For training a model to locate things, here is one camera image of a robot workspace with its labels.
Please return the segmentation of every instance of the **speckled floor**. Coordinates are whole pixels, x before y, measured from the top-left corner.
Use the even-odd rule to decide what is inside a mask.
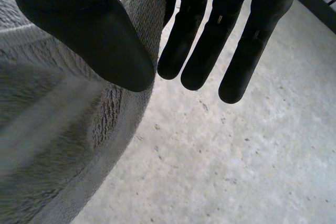
[[[249,3],[202,89],[157,77],[136,136],[72,224],[336,223],[336,35],[295,1],[244,98],[224,104]]]

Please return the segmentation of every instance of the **gray fleece blanket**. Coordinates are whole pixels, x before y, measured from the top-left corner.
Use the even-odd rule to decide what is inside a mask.
[[[156,62],[164,0],[122,2]],[[152,91],[106,83],[14,0],[0,0],[0,89],[0,223],[57,224],[99,188]]]

